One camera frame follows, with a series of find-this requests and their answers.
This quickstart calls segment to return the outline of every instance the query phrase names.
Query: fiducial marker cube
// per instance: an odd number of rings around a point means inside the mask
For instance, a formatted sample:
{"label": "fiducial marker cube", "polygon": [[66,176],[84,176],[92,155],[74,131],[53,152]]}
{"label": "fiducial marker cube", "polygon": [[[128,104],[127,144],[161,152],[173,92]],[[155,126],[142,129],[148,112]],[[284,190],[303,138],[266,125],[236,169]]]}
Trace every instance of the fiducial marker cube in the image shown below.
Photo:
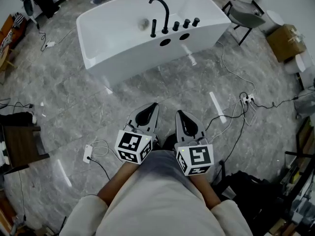
{"label": "fiducial marker cube", "polygon": [[178,147],[176,159],[184,175],[204,174],[214,164],[212,144]]}
{"label": "fiducial marker cube", "polygon": [[152,150],[152,136],[119,130],[115,150],[121,160],[141,164]]}

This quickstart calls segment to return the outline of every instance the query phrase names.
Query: white bathtub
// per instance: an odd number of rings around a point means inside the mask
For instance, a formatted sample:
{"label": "white bathtub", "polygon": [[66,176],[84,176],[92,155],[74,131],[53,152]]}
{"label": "white bathtub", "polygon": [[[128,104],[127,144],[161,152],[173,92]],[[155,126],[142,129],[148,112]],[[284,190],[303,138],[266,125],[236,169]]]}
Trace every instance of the white bathtub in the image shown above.
{"label": "white bathtub", "polygon": [[[158,1],[113,0],[80,15],[77,29],[86,69],[111,88],[147,69],[211,48],[231,23],[212,0],[164,1],[170,11],[168,34],[161,32],[165,9]],[[200,23],[193,27],[196,17]],[[144,18],[150,25],[141,31],[138,24]],[[155,38],[150,37],[153,19]],[[183,28],[185,19],[191,21],[188,29]],[[172,29],[175,21],[180,22],[178,31]],[[189,37],[179,40],[185,33]],[[165,39],[170,43],[160,46]]]}

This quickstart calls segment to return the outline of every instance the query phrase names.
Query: cardboard box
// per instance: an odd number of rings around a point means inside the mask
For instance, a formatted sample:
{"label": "cardboard box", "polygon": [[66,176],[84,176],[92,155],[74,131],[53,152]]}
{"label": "cardboard box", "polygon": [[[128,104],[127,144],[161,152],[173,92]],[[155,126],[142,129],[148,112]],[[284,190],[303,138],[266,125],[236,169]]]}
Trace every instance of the cardboard box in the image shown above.
{"label": "cardboard box", "polygon": [[289,42],[295,36],[293,31],[296,31],[295,26],[284,24],[266,38],[278,62],[283,62],[306,50],[302,41]]}

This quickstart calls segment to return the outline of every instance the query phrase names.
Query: white cable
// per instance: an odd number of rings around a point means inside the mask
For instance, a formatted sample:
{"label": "white cable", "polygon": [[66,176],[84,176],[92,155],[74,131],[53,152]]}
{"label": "white cable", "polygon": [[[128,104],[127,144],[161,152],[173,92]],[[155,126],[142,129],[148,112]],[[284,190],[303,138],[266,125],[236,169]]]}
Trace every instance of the white cable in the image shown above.
{"label": "white cable", "polygon": [[252,117],[252,120],[251,120],[250,124],[248,124],[248,122],[247,122],[247,120],[246,120],[246,118],[245,118],[245,115],[244,115],[244,114],[242,115],[242,117],[244,118],[244,120],[245,120],[246,124],[247,124],[248,126],[251,126],[251,125],[252,125],[252,123],[256,120],[257,115],[256,115],[256,109],[252,106],[252,104],[251,104],[251,103],[249,103],[249,104],[250,104],[250,106],[252,107],[252,109],[254,109],[254,111],[255,111],[255,114],[254,114],[254,116]]}
{"label": "white cable", "polygon": [[256,87],[255,87],[254,82],[248,81],[248,80],[242,78],[241,76],[239,76],[238,74],[232,72],[231,70],[229,70],[229,69],[227,68],[227,66],[226,66],[226,64],[225,64],[225,62],[224,62],[224,45],[223,45],[220,41],[217,41],[217,42],[218,42],[219,44],[221,44],[222,47],[223,47],[223,53],[222,53],[222,56],[221,56],[221,60],[222,60],[223,65],[225,66],[225,68],[226,68],[230,73],[233,73],[234,75],[236,75],[237,77],[239,77],[239,78],[242,79],[243,81],[246,81],[246,82],[251,83],[251,84],[253,85],[253,87],[254,87],[252,93],[253,93],[254,96],[256,96],[256,95],[257,95],[257,89],[256,89]]}
{"label": "white cable", "polygon": [[60,43],[65,39],[65,37],[67,37],[67,36],[70,34],[70,32],[72,32],[74,29],[75,29],[75,27],[73,27],[73,28],[72,28],[57,44],[55,44],[55,45],[60,44]]}
{"label": "white cable", "polygon": [[[90,143],[90,146],[92,146],[92,144],[95,144],[95,143],[100,143],[100,142],[104,142],[106,144],[106,146],[96,146],[96,147],[93,147],[92,149],[92,154],[95,155],[95,156],[106,156],[108,154],[109,151],[113,152],[114,156],[121,162],[123,162],[122,160],[119,159],[119,157],[116,155],[116,153],[110,148],[108,147],[108,144],[105,140],[99,140],[99,141],[95,141],[95,142],[92,142]],[[94,149],[95,148],[106,148],[107,151],[104,153],[104,154],[95,154],[94,152]]]}
{"label": "white cable", "polygon": [[223,130],[220,134],[216,135],[216,136],[209,142],[210,144],[212,143],[212,141],[213,141],[216,137],[222,135],[222,134],[231,126],[232,121],[233,121],[233,117],[234,117],[234,115],[235,115],[236,107],[237,107],[237,105],[238,105],[238,103],[239,103],[240,101],[241,101],[241,100],[238,100],[238,101],[236,102],[236,104],[235,104],[235,108],[234,108],[234,111],[233,111],[232,119],[231,119],[231,122],[230,122],[230,124],[228,125],[228,127],[226,127],[226,129]]}

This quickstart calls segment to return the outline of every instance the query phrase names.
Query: gray marble floor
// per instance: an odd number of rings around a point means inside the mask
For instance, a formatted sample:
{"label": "gray marble floor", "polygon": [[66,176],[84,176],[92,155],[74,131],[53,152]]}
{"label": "gray marble floor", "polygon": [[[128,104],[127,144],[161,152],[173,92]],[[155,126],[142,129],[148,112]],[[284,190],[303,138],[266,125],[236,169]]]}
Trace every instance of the gray marble floor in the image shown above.
{"label": "gray marble floor", "polygon": [[[214,1],[222,7],[228,0]],[[214,92],[223,112],[231,115],[239,94],[253,90],[250,83],[225,69],[220,44],[193,54],[195,66],[184,57],[108,90],[85,70],[75,28],[76,18],[91,8],[90,0],[69,0],[62,3],[61,11],[51,20],[39,18],[41,30],[52,41],[60,41],[73,29],[60,44],[44,52],[40,51],[42,41],[37,29],[30,24],[26,37],[17,46],[20,54],[14,62],[19,67],[7,72],[4,85],[0,86],[1,98],[11,97],[11,103],[34,104],[44,148],[51,156],[20,172],[27,223],[34,228],[47,224],[57,232],[64,216],[70,214],[80,197],[95,194],[107,182],[98,165],[82,161],[84,147],[92,141],[106,140],[113,148],[118,130],[134,109],[159,102],[157,134],[163,141],[175,130],[174,116],[178,109],[194,114],[208,125],[218,114],[209,92]],[[244,33],[244,29],[235,31],[231,27],[220,41],[225,45],[224,58],[229,69],[255,83],[256,102],[270,105],[296,95],[300,90],[298,82],[284,72],[262,33],[254,29],[240,47],[237,41]],[[0,114],[10,114],[12,110],[7,107]],[[242,123],[241,118],[234,119],[231,127],[214,139],[216,162],[231,152]],[[220,119],[213,121],[207,137],[211,140],[227,124],[223,125]],[[276,109],[257,109],[256,122],[245,125],[226,163],[227,173],[242,170],[272,179],[284,164],[284,151],[294,150],[297,127],[292,102]],[[98,160],[110,177],[121,166],[111,153]],[[209,180],[218,169],[218,164],[211,168]],[[16,211],[22,213],[18,173],[5,176],[5,192]]]}

